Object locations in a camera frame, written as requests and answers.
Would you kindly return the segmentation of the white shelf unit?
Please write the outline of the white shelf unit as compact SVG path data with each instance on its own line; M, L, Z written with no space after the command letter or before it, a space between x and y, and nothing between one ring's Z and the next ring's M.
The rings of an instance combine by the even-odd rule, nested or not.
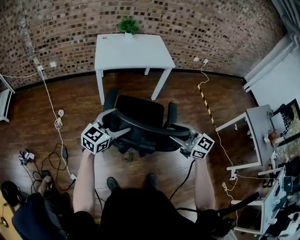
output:
M0 74L0 80L4 83L6 86L6 89L3 91L0 91L0 121L6 121L9 122L8 119L8 108L10 104L10 100L13 94L15 94L15 91L13 88L8 84L8 82L5 80L2 74Z

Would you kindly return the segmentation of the person's left forearm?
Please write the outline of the person's left forearm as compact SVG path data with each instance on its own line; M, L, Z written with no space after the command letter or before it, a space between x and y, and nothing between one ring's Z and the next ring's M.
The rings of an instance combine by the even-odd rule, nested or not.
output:
M94 213L95 208L95 156L84 150L73 192L74 212Z

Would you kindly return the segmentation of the small black and white device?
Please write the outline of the small black and white device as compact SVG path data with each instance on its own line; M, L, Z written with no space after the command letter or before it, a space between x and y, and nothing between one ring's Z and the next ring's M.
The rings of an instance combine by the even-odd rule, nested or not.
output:
M19 164L27 165L30 161L35 159L35 155L31 153L28 149L25 151L19 151Z

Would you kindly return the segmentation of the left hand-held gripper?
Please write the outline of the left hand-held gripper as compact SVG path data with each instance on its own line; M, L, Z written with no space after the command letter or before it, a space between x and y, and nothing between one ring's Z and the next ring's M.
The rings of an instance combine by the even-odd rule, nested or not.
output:
M104 117L115 111L116 108L109 109L100 113L95 122L90 123L81 134L82 147L88 150L90 153L96 155L100 152L104 152L109 148L109 144L112 140L123 136L131 131L131 128L125 128L116 132L112 132L108 128L103 128Z

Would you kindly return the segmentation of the dried flowers in vase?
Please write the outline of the dried flowers in vase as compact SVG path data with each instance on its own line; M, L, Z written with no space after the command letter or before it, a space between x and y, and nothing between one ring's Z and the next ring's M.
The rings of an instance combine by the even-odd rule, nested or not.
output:
M279 143L281 142L281 137L276 131L270 131L264 136L264 141L266 143Z

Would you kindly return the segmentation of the small white table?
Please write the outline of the small white table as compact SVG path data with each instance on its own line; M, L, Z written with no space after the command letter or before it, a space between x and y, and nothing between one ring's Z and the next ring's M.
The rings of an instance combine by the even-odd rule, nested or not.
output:
M144 68L148 75L151 68L163 73L153 91L151 100L156 100L175 64L162 38L158 35L101 34L97 36L94 68L101 105L105 103L104 71L115 69Z

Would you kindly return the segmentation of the black mesh office chair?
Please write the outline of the black mesh office chair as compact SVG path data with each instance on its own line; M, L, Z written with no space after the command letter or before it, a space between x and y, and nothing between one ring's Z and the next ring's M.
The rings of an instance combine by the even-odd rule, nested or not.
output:
M121 154L144 157L154 152L172 152L180 148L173 138L186 141L191 136L188 127L177 124L177 106L168 104L167 120L164 106L145 99L118 95L111 89L104 103L104 111L113 110L103 118L104 128L112 132L129 128L130 131L112 141Z

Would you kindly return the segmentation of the grey desk with white legs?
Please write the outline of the grey desk with white legs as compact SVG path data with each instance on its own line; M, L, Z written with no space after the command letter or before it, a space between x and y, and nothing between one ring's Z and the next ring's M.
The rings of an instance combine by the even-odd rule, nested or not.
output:
M228 171L235 172L238 169L255 167L255 166L264 166L277 145L270 142L265 142L264 137L269 134L270 131L274 130L274 126L271 122L271 117L273 116L273 111L270 105L263 105L259 107L246 109L244 113L233 118L227 123L217 127L216 132L235 124L239 120L245 120L248 124L252 140L254 141L255 152L257 155L257 161L254 163L249 163L245 165L236 165L230 166L226 169Z

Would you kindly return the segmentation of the person's right forearm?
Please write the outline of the person's right forearm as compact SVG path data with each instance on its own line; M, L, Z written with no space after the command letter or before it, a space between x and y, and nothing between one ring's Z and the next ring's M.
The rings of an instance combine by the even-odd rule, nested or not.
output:
M216 199L205 159L195 161L195 207L199 211L215 209Z

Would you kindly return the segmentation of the person's black shoe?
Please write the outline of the person's black shoe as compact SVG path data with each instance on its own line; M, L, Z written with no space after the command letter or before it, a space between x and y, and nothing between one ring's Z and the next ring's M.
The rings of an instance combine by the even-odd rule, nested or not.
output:
M147 188L156 188L157 177L154 173L149 173L146 176L146 187Z
M114 191L120 189L120 186L114 177L108 177L106 183L111 192L114 192Z

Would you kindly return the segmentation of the person's black clothing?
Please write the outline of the person's black clothing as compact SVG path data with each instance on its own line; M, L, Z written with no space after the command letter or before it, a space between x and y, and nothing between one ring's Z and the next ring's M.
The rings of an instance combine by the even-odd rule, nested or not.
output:
M182 216L155 188L115 190L107 198L100 225L85 211L73 215L74 240L217 240L226 236L231 219L205 210L196 222Z

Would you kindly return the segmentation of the green potted plant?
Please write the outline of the green potted plant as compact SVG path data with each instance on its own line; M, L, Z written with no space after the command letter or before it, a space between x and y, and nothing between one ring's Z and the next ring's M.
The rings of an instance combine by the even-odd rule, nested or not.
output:
M128 41L131 41L134 35L140 30L137 21L127 16L123 17L117 24L117 29L125 34L125 39Z

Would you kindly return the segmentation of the white desk with equipment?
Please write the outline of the white desk with equipment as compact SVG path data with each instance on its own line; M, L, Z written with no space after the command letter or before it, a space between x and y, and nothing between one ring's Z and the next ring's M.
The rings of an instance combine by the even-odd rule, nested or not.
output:
M275 174L274 184L262 199L249 205L245 220L249 228L236 226L239 232L259 236L292 236L300 228L300 203L295 194L300 192L300 158L284 163L280 168L260 172L259 175Z

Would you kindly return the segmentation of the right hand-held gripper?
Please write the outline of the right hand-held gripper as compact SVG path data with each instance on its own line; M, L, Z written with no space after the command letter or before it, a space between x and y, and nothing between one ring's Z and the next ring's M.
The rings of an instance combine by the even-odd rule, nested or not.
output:
M175 136L170 136L170 138L181 147L180 152L186 158L192 157L194 159L205 159L215 143L215 141L205 133L195 135L196 131L191 125L173 123L172 128L176 130L189 131L190 135L194 135L188 141L181 140Z

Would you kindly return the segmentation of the yellow-black tape strip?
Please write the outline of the yellow-black tape strip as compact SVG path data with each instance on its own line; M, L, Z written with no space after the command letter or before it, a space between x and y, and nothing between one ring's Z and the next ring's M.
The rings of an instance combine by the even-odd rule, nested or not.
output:
M203 101L204 101L204 104L205 104L205 106L206 106L206 108L207 108L207 110L208 110L208 114L209 114L209 116L210 116L211 123L212 123L212 125L215 127L215 123L214 123L213 116L212 116L212 114L211 114L211 111L210 111L209 105L208 105L208 103L207 103L207 101L206 101L206 98L205 98L205 96L204 96L204 93L203 93L202 90L201 90L200 84L197 85L197 87L198 87L198 90L199 90L199 92L200 92L200 94L201 94L201 97L202 97L202 99L203 99Z

